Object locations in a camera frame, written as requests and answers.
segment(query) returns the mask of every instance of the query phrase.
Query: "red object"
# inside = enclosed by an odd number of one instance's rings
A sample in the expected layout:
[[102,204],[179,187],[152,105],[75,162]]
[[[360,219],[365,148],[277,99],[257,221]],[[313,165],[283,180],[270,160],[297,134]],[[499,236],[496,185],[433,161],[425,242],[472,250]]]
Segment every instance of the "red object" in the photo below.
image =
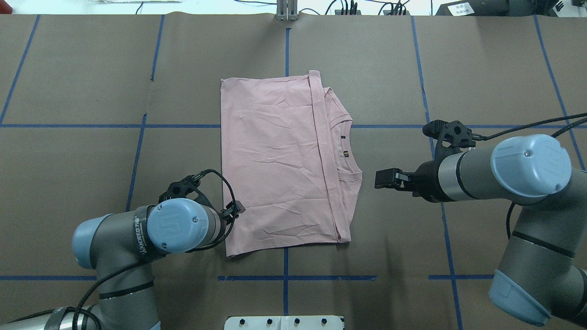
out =
[[0,0],[0,14],[12,14],[12,7],[5,0]]

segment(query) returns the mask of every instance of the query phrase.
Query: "gray robotic arm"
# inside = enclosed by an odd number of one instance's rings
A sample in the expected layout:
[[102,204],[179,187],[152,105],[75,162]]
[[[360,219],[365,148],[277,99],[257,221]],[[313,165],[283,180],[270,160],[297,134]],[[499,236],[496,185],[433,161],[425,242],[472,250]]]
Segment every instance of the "gray robotic arm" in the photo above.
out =
[[[84,309],[98,318],[102,329],[159,330],[150,263],[171,253],[215,247],[245,211],[226,181],[232,202],[225,209],[214,209],[197,188],[207,173],[216,173],[225,181],[218,172],[206,170],[172,183],[156,206],[104,215],[78,226],[72,241],[76,261],[84,268],[96,269],[100,280],[77,308],[97,287],[99,304]],[[187,199],[194,191],[198,197]],[[86,316],[78,318],[79,312],[72,315],[67,310],[58,308],[50,315],[0,325],[0,330],[95,329]]]
[[554,315],[587,328],[587,276],[572,265],[587,228],[587,174],[572,169],[566,150],[547,135],[461,152],[475,146],[475,135],[460,122],[436,121],[423,131],[438,139],[434,160],[414,173],[378,171],[375,187],[431,202],[505,198],[521,205],[490,299],[529,324]]

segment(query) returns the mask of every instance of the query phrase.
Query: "folded pink shirt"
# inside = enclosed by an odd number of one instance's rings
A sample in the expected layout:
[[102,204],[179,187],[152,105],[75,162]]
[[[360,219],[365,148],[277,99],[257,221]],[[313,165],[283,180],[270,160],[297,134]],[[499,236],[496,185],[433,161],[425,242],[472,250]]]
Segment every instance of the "folded pink shirt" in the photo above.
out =
[[222,174],[247,209],[226,239],[227,256],[350,241],[362,181],[351,124],[318,71],[222,81]]

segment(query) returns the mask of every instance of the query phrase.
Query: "pink fabric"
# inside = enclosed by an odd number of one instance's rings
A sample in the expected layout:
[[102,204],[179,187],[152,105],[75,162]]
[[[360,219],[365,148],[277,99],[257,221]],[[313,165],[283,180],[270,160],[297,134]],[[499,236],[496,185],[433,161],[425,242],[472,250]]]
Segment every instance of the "pink fabric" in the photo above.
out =
[[350,241],[362,181],[351,123],[318,71],[222,81],[222,174],[247,209],[226,239],[227,256]]

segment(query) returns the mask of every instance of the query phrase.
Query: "barcode sticker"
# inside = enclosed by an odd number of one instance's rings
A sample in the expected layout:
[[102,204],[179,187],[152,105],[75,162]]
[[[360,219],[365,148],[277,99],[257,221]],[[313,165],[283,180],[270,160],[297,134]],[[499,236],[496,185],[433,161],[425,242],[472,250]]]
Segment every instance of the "barcode sticker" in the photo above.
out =
[[450,13],[453,14],[453,16],[464,16],[464,15],[470,15],[470,14],[475,13],[475,11],[473,10],[473,8],[471,7],[471,5],[468,2],[463,2],[462,4],[448,6],[447,8],[450,11]]

